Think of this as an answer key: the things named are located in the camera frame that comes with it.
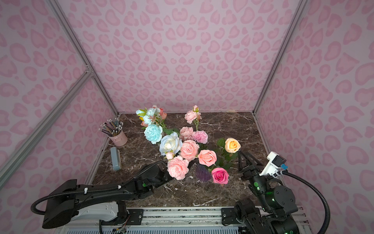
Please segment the magenta rose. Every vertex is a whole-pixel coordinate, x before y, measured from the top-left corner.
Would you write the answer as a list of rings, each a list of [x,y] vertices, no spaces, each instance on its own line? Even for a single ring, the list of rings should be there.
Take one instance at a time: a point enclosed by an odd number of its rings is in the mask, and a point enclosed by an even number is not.
[[[228,184],[229,174],[224,168],[215,168],[211,171],[213,182],[216,184]]]

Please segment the pink carnation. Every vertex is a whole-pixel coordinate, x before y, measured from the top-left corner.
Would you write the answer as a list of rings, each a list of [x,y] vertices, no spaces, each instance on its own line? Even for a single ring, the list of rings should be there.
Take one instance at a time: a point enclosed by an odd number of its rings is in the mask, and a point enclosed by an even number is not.
[[[193,132],[192,139],[197,143],[207,144],[208,134],[205,131],[196,131]]]

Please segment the light pink double peony stem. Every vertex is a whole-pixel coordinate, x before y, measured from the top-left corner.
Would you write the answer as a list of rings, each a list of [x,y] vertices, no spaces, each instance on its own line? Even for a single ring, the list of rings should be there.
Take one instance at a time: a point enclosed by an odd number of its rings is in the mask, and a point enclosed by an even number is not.
[[[183,142],[179,156],[168,161],[168,173],[177,180],[183,180],[189,172],[189,163],[196,159],[200,146],[193,140]]]

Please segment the pink rosebud spray stem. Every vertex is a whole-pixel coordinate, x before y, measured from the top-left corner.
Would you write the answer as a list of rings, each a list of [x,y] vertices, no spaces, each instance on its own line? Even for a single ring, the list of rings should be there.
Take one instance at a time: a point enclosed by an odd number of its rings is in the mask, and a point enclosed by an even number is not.
[[[202,117],[201,117],[200,109],[197,105],[194,105],[192,110],[189,110],[185,114],[185,120],[187,121],[188,124],[194,124],[196,131],[199,130],[199,124],[200,124],[201,119]]]

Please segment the small pink twin rose stem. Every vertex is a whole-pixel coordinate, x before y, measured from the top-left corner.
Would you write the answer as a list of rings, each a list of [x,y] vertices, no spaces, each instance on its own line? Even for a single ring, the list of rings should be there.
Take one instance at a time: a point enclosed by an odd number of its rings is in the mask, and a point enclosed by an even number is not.
[[[182,127],[180,130],[180,139],[182,141],[192,140],[194,129],[192,127]]]

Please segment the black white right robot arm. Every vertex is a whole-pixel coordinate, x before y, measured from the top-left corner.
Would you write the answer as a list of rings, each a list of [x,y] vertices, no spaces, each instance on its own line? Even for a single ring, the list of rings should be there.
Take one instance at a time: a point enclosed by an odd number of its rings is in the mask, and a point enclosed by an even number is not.
[[[318,233],[325,234],[331,220],[327,199],[314,185],[290,173],[285,158],[270,152],[267,159],[267,165],[263,165],[253,155],[238,152],[239,172],[242,179],[249,181],[248,187],[261,206],[257,208],[251,199],[237,201],[233,208],[221,209],[222,224],[244,224],[249,234],[298,234],[299,228],[292,217],[298,211],[296,197],[278,179],[279,176],[289,176],[308,186],[320,198],[325,215]]]

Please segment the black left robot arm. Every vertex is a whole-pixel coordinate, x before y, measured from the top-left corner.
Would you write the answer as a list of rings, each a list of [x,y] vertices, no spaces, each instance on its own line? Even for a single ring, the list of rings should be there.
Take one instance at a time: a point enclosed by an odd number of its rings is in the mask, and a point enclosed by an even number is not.
[[[131,218],[126,208],[127,201],[152,196],[156,188],[171,180],[164,161],[143,166],[127,182],[85,185],[70,179],[49,195],[36,200],[30,210],[44,217],[44,229],[64,226],[85,215],[99,219],[100,225],[120,225]]]

